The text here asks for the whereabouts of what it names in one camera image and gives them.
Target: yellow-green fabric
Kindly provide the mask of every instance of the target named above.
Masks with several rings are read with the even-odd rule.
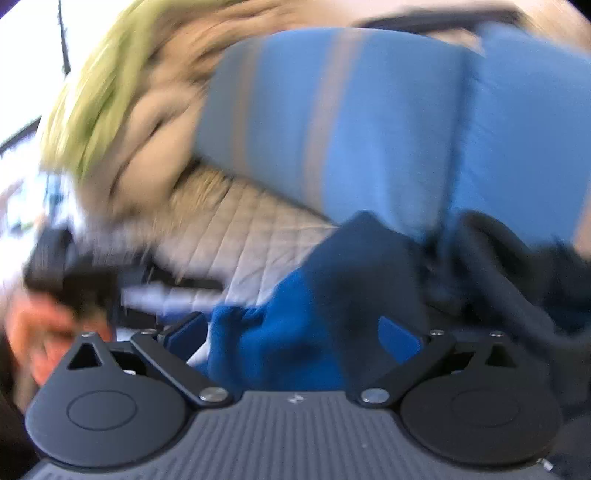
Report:
[[[152,55],[152,28],[169,8],[204,8],[236,0],[135,0],[70,74],[41,127],[41,163],[81,179],[115,138]]]

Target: human hand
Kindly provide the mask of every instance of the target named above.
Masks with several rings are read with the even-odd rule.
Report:
[[[15,299],[6,318],[6,335],[16,367],[28,365],[38,385],[43,385],[65,353],[78,330],[94,330],[105,341],[112,332],[106,322],[77,325],[74,312],[48,295],[30,294]],[[47,332],[58,335],[46,335]],[[43,339],[43,345],[35,345]]]

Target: bolt head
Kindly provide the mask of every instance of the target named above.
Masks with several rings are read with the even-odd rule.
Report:
[[[383,388],[368,388],[361,392],[361,401],[370,405],[381,405],[386,403],[390,394]]]
[[[207,387],[201,390],[199,398],[208,403],[220,403],[228,398],[228,391],[222,387]]]

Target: brown stripe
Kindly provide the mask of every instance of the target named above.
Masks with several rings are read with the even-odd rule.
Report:
[[[238,76],[238,97],[234,109],[234,129],[232,135],[232,161],[236,171],[248,175],[250,169],[246,158],[246,126],[251,106],[252,85],[256,67],[261,54],[262,39],[256,38],[247,47]]]
[[[302,162],[304,200],[316,210],[322,210],[324,162],[339,103],[365,35],[365,29],[346,28],[333,40],[328,64],[316,92]]]
[[[574,234],[574,247],[580,254],[591,254],[591,188],[585,197],[585,206]]]

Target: pillowcase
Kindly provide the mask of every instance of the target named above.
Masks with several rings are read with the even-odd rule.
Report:
[[[451,218],[478,210],[527,244],[577,242],[589,215],[591,60],[514,27],[480,34]]]
[[[470,54],[361,28],[244,41],[210,82],[195,150],[336,223],[369,210],[420,238],[440,224]]]

